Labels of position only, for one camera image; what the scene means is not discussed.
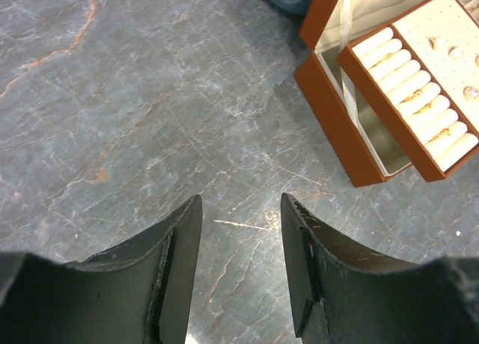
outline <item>ring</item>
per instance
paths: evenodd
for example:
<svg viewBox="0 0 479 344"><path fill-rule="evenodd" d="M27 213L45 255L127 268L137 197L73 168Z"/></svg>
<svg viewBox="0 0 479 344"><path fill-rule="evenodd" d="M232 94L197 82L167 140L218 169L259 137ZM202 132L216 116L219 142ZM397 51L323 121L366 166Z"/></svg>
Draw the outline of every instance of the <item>ring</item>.
<svg viewBox="0 0 479 344"><path fill-rule="evenodd" d="M377 62L374 64L374 66L377 66L377 65L381 64L384 60L389 59L392 55L394 55L394 54L391 54L391 53L389 52L384 58L382 58L381 60L377 61Z"/></svg>
<svg viewBox="0 0 479 344"><path fill-rule="evenodd" d="M441 37L430 37L429 41L433 45L433 49L436 51L442 50L444 48L444 40Z"/></svg>
<svg viewBox="0 0 479 344"><path fill-rule="evenodd" d="M429 110L433 104L431 102L427 103L422 109L415 112L414 114L422 114L423 112Z"/></svg>
<svg viewBox="0 0 479 344"><path fill-rule="evenodd" d="M403 102L411 101L412 99L414 99L414 98L416 98L416 97L418 97L418 96L420 96L420 95L422 95L422 90L421 90L421 89L416 90L416 91L414 91L414 92L412 93L411 96L408 96L407 98L405 98Z"/></svg>
<svg viewBox="0 0 479 344"><path fill-rule="evenodd" d="M464 51L460 47L455 46L449 51L449 57L455 60L457 58L460 58L463 53Z"/></svg>
<svg viewBox="0 0 479 344"><path fill-rule="evenodd" d="M472 86L465 87L463 94L468 101L479 102L479 90L477 88Z"/></svg>
<svg viewBox="0 0 479 344"><path fill-rule="evenodd" d="M451 136L451 130L449 129L449 127L447 129L443 129L440 133L438 133L436 136L434 136L434 138L431 141L436 140L437 138L441 137L442 135Z"/></svg>

